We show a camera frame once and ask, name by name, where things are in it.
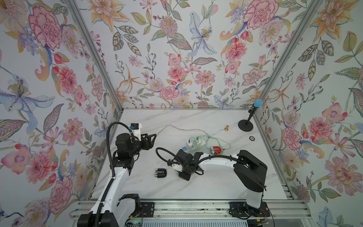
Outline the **white power strip blue sockets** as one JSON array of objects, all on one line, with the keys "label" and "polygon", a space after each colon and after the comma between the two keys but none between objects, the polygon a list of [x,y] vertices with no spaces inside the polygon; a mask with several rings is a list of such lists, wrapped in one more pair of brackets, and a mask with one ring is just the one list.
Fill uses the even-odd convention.
[{"label": "white power strip blue sockets", "polygon": [[198,132],[202,132],[203,134],[200,136],[196,136],[196,137],[190,137],[187,141],[186,144],[181,146],[181,150],[186,152],[186,153],[192,153],[192,152],[197,152],[197,151],[202,151],[203,147],[206,146],[210,135],[202,130],[202,129],[182,129],[182,128],[178,128],[172,124],[166,125],[164,128],[162,128],[160,131],[157,132],[157,135],[160,135],[161,132],[163,132],[165,129],[167,128],[174,128],[178,131],[198,131]]}]

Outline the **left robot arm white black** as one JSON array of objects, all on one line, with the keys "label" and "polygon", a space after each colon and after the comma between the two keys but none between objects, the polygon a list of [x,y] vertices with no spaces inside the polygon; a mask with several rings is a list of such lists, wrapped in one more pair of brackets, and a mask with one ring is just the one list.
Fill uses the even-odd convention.
[{"label": "left robot arm white black", "polygon": [[[115,152],[111,152],[110,132],[113,126],[121,125],[126,133],[116,137]],[[113,122],[106,132],[106,148],[110,162],[110,176],[89,213],[80,215],[78,227],[126,227],[129,222],[140,217],[143,209],[138,194],[124,194],[123,188],[129,179],[135,164],[135,156],[142,150],[153,148],[156,134],[142,134],[140,124],[127,126],[124,123]]]}]

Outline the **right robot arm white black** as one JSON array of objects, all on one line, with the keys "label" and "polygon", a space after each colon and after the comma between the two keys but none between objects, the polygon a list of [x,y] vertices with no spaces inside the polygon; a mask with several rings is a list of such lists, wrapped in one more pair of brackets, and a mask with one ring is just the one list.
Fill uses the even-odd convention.
[{"label": "right robot arm white black", "polygon": [[247,188],[247,209],[259,210],[262,204],[268,167],[257,157],[246,150],[237,155],[209,155],[203,152],[186,153],[180,149],[176,154],[165,148],[156,148],[156,155],[169,167],[179,172],[179,177],[189,181],[191,175],[202,176],[206,171],[232,169]]}]

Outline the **blue microphone on black stand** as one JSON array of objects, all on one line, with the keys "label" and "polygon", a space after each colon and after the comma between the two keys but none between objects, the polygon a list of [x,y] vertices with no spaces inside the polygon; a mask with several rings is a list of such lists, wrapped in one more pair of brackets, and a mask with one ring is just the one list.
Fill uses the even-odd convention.
[{"label": "blue microphone on black stand", "polygon": [[255,112],[257,111],[257,109],[259,107],[261,107],[262,105],[263,105],[263,101],[261,99],[257,99],[254,101],[251,108],[248,110],[248,113],[249,113],[248,119],[241,120],[238,123],[238,127],[240,130],[242,130],[244,132],[250,132],[253,130],[253,123],[251,122],[251,119],[252,119],[253,115],[255,114]]}]

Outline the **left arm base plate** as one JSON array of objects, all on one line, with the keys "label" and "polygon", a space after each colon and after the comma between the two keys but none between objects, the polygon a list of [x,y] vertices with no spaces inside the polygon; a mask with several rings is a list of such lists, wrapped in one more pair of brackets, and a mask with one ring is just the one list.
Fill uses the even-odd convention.
[{"label": "left arm base plate", "polygon": [[155,212],[154,202],[141,202],[136,205],[133,213],[129,213],[129,218],[153,218]]}]

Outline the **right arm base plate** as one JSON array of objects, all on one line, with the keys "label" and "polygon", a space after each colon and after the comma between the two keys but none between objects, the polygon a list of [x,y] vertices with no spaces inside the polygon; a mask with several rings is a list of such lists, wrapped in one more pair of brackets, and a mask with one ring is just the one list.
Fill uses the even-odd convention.
[{"label": "right arm base plate", "polygon": [[271,216],[269,208],[265,202],[261,202],[259,208],[253,208],[247,205],[247,202],[230,202],[229,214],[235,218],[268,218]]}]

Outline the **aluminium rail front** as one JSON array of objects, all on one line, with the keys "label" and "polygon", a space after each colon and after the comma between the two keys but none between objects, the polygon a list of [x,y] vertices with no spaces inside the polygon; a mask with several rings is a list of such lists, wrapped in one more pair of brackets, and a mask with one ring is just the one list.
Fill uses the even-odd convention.
[{"label": "aluminium rail front", "polygon": [[[142,200],[146,205],[144,217],[150,220],[167,219],[232,219],[231,214],[240,212],[242,218],[248,216],[243,211],[244,200]],[[307,205],[299,200],[267,200],[266,205],[256,214],[267,220],[312,219]]]}]

